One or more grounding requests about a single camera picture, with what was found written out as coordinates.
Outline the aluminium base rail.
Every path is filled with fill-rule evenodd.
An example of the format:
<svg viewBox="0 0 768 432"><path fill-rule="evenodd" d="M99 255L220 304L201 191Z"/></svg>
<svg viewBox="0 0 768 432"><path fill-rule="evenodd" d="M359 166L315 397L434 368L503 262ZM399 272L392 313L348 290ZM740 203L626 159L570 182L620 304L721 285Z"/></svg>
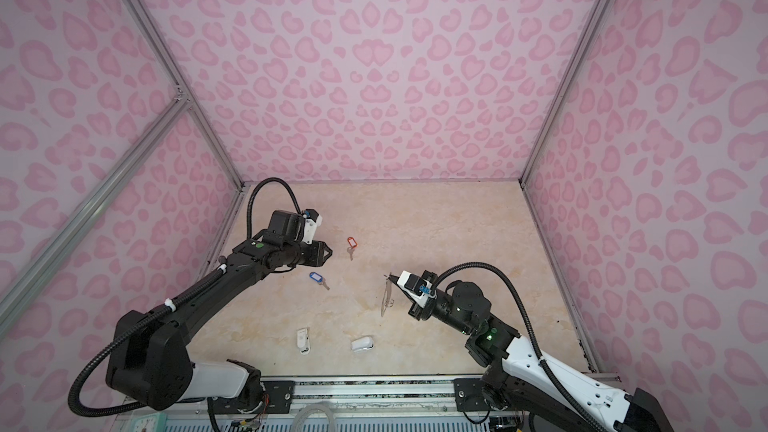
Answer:
<svg viewBox="0 0 768 432"><path fill-rule="evenodd" d="M269 377L269 409L229 414L225 405L209 417L204 401L176 405L154 415L138 410L119 416L115 431L291 431L299 413L315 404L303 431L525 431L528 411L517 405L493 411L483 403L480 377L461 375Z"/></svg>

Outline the key with blue tag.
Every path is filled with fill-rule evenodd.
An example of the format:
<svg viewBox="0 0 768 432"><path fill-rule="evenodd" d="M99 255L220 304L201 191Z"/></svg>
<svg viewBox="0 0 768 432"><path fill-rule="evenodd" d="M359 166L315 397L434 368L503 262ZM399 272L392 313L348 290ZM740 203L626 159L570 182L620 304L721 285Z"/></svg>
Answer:
<svg viewBox="0 0 768 432"><path fill-rule="evenodd" d="M309 274L309 278L313 280L315 283L317 283L318 285L320 285L321 287L323 287L325 290L330 289L326 279L321 274L317 272L311 272Z"/></svg>

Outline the aluminium frame post left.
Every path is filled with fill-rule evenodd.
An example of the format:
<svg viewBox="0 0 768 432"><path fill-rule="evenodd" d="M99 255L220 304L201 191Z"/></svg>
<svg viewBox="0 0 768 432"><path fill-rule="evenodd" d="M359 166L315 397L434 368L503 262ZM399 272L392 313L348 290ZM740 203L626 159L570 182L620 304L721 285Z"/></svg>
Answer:
<svg viewBox="0 0 768 432"><path fill-rule="evenodd" d="M245 181L236 170L233 160L225 150L223 142L215 133L211 121L207 118L203 107L192 91L189 81L171 48L158 27L152 14L147 9L143 0L121 0L136 23L140 33L144 37L150 50L153 52L159 65L174 85L180 98L186 102L189 114L200 130L203 138L211 148L213 156L222 166L226 176L237 190L242 190Z"/></svg>

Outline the aluminium diagonal frame bar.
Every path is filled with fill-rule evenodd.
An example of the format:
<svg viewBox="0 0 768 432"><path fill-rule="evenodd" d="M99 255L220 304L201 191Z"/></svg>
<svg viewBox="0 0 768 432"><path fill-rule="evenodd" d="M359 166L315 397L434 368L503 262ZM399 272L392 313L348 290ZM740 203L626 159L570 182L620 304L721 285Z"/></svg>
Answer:
<svg viewBox="0 0 768 432"><path fill-rule="evenodd" d="M80 245L96 222L133 179L157 146L187 111L189 98L180 94L151 124L140 139L78 205L63 227L30 262L1 299L1 336L6 337L28 308L50 283L72 251Z"/></svg>

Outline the white stapler right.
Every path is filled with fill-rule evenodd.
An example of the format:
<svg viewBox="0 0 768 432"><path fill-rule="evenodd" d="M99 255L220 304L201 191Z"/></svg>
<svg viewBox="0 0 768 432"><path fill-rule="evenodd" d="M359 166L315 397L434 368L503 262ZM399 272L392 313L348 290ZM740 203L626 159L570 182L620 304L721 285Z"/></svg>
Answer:
<svg viewBox="0 0 768 432"><path fill-rule="evenodd" d="M350 348L353 352L363 352L370 350L374 347L374 340L371 336L363 336L353 340L350 344Z"/></svg>

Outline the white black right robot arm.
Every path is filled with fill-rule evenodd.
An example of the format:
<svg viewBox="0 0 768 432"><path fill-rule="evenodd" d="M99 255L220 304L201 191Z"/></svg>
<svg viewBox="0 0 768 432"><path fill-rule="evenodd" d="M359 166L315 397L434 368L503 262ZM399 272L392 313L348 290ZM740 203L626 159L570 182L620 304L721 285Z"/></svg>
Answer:
<svg viewBox="0 0 768 432"><path fill-rule="evenodd" d="M524 410L563 431L671 431L660 402L638 388L628 393L550 356L491 312L491 302L472 282L447 291L437 276L408 271L388 281L411 301L409 315L434 318L466 336L465 348L484 368L481 394L491 409Z"/></svg>

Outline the aluminium corner frame post right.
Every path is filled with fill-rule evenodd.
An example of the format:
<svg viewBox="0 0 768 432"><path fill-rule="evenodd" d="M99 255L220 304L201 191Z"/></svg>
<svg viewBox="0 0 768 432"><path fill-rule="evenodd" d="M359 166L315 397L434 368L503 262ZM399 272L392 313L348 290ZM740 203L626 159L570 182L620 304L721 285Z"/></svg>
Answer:
<svg viewBox="0 0 768 432"><path fill-rule="evenodd" d="M525 191L532 182L534 169L542 156L544 147L551 135L555 122L563 110L565 101L568 98L572 87L576 83L578 75L588 58L590 49L598 38L600 29L614 2L615 0L595 0L589 14L586 16L555 95L544 117L542 127L532 147L531 154L520 177L519 184L523 191Z"/></svg>

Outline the white stapler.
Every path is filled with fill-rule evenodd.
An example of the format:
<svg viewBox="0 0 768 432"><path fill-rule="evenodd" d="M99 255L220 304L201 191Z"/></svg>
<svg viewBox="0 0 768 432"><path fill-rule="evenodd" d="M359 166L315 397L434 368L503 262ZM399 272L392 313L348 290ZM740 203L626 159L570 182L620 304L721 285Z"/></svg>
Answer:
<svg viewBox="0 0 768 432"><path fill-rule="evenodd" d="M350 344L350 348L353 352L363 352L370 350L374 347L374 340L371 336L363 336L353 340Z"/></svg>
<svg viewBox="0 0 768 432"><path fill-rule="evenodd" d="M296 332L296 346L302 355L307 355L311 351L309 330L307 328L298 329Z"/></svg>

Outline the white stapler left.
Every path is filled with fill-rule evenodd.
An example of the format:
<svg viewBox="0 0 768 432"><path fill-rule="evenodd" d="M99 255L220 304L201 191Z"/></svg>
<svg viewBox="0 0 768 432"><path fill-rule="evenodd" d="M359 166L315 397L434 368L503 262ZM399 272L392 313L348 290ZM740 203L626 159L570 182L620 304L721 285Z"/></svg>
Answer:
<svg viewBox="0 0 768 432"><path fill-rule="evenodd" d="M307 328L298 329L296 332L296 346L302 355L307 355L311 351L309 330Z"/></svg>

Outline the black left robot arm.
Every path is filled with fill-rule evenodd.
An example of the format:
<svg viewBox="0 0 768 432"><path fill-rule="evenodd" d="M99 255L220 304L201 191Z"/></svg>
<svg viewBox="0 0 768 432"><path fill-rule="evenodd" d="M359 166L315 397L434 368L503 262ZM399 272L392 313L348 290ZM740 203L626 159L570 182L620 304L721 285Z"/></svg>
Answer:
<svg viewBox="0 0 768 432"><path fill-rule="evenodd" d="M332 255L315 238L322 222L314 209L276 211L268 227L237 245L199 282L146 313L131 311L115 330L107 385L142 406L164 410L189 399L235 399L255 408L263 389L260 372L241 361L205 362L187 346L200 329L239 294L278 271L321 267Z"/></svg>

